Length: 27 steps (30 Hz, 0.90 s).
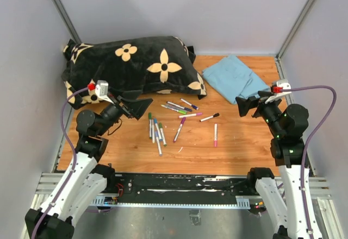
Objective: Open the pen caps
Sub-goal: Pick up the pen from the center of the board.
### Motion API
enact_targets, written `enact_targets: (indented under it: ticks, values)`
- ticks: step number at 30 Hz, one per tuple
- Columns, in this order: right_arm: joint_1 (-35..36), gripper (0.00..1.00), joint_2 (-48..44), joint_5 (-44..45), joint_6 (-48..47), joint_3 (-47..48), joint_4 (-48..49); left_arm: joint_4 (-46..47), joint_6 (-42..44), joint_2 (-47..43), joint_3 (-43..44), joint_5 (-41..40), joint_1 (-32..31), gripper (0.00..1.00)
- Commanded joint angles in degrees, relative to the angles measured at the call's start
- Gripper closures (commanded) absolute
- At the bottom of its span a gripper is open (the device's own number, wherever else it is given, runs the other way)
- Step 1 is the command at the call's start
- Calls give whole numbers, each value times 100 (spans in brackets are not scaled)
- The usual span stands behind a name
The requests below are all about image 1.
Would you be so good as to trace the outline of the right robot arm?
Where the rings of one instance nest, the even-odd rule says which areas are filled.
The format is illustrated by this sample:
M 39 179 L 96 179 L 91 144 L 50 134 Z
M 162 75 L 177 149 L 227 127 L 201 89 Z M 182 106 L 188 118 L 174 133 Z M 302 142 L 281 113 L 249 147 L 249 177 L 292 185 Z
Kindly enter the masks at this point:
M 308 110 L 299 104 L 290 104 L 281 111 L 281 100 L 266 102 L 262 98 L 236 98 L 239 115 L 244 117 L 256 109 L 254 118 L 262 117 L 273 136 L 271 154 L 281 175 L 284 196 L 269 168 L 250 169 L 247 191 L 260 195 L 274 227 L 274 238 L 322 238 L 316 222 L 309 191 L 309 162 L 305 155 L 303 132 L 308 128 Z

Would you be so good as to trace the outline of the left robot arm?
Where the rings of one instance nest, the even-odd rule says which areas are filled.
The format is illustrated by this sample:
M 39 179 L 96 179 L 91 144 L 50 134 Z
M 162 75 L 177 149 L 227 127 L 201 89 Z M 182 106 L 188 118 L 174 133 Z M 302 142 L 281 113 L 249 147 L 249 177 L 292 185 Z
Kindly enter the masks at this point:
M 99 163 L 108 144 L 103 135 L 121 116 L 139 120 L 153 102 L 139 99 L 141 91 L 115 96 L 105 83 L 90 84 L 87 90 L 109 105 L 97 114 L 83 110 L 77 116 L 79 139 L 72 145 L 72 160 L 58 184 L 41 206 L 29 209 L 25 223 L 30 238 L 72 238 L 83 213 L 101 192 L 116 188 L 115 170 Z

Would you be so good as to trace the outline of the pink cap marker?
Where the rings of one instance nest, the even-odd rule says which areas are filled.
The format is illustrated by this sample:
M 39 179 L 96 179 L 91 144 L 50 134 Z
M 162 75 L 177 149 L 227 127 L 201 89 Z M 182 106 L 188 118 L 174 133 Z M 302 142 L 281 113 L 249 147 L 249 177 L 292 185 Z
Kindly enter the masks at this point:
M 218 146 L 218 124 L 214 124 L 214 147 Z

